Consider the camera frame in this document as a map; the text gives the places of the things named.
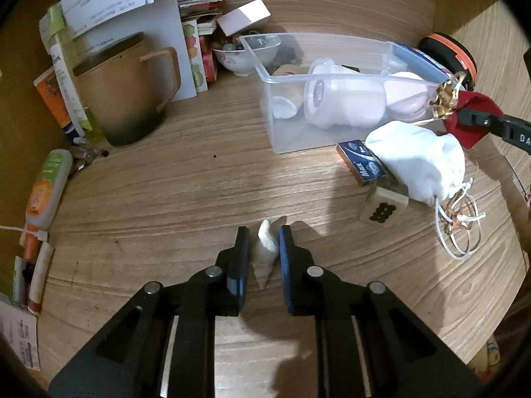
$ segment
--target wooden table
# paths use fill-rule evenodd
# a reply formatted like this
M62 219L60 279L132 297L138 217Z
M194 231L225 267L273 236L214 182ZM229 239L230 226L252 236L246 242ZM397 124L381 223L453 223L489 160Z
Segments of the wooden table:
M145 282L187 280L233 245L239 225L255 233L263 219L291 224L296 243L343 280L386 283L464 361L492 334L527 268L511 220L523 202L492 141L467 154L484 243L455 261L424 204L411 202L390 229L360 222L367 188L333 146L273 154L256 81L221 73L148 138L68 184L38 323L47 380ZM286 312L278 266L264 291L251 277L243 314L217 321L217 396L315 396L314 339L311 318Z

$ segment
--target red fabric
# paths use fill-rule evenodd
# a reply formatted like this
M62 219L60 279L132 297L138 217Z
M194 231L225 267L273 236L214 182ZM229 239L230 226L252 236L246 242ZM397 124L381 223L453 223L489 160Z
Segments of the red fabric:
M452 133L464 149L470 149L476 145L489 132L481 127L463 126L457 122L457 113L462 107L469 107L476 111L488 112L493 115L503 116L501 109L493 100L480 93L472 91L460 91L457 111L443 120L448 133Z

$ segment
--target transparent plastic bin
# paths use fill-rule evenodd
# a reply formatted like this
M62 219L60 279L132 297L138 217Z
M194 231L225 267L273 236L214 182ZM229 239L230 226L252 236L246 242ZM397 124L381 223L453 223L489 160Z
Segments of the transparent plastic bin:
M389 85L385 82L393 82L399 90L412 88L412 84L418 89L420 84L430 100L447 79L427 59L392 42L315 33L240 39L262 81L260 107L275 153L364 140L375 128L402 119L388 108L385 94L382 102L382 87ZM279 41L275 56L260 58L260 49ZM273 76L285 64L302 66L309 73ZM413 72L423 80L391 76L400 71ZM413 120L408 116L407 122L431 118L430 109L417 111Z

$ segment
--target brown mug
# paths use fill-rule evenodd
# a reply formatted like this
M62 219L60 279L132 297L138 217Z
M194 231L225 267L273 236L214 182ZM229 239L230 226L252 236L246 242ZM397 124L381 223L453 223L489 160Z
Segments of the brown mug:
M171 61L173 88L160 103L146 60ZM148 52L143 32L125 37L73 70L81 102L87 106L111 145L139 141L160 124L163 111L181 87L177 52L172 47Z

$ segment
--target white floral bowl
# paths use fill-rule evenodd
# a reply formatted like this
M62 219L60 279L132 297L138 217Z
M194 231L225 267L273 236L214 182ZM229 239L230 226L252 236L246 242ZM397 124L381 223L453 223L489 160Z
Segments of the white floral bowl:
M275 36L270 43L258 49L253 49L260 62L267 66L277 56L280 46L280 38ZM254 71L252 57L247 51L220 51L214 49L218 61L237 76L249 76Z

